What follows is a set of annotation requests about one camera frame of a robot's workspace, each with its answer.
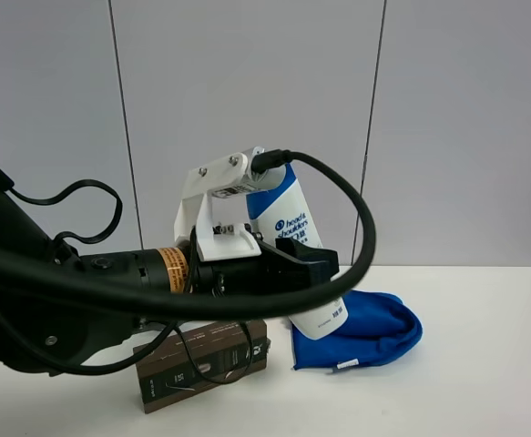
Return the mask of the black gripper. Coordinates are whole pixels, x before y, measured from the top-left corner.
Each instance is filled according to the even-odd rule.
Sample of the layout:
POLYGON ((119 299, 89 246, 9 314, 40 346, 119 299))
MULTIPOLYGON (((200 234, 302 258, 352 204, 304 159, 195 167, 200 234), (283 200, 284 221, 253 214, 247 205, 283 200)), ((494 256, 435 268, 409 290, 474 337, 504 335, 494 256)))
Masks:
POLYGON ((264 296, 305 290, 328 282, 339 272, 332 249, 307 246, 294 238, 259 243, 260 255, 201 261, 195 269, 193 292, 211 296, 264 296))

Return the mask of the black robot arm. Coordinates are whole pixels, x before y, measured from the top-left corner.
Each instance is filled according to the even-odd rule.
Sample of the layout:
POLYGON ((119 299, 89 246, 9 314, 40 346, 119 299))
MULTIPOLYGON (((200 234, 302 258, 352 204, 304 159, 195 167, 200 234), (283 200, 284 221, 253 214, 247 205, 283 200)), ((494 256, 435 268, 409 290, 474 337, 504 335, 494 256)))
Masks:
POLYGON ((338 257, 296 239, 253 240, 247 258, 204 260, 196 233, 173 248, 80 255, 75 235, 49 237, 18 206, 0 169, 0 361, 24 373, 84 376, 121 371, 137 353, 90 366, 155 321, 256 320, 310 310, 342 294, 338 257))

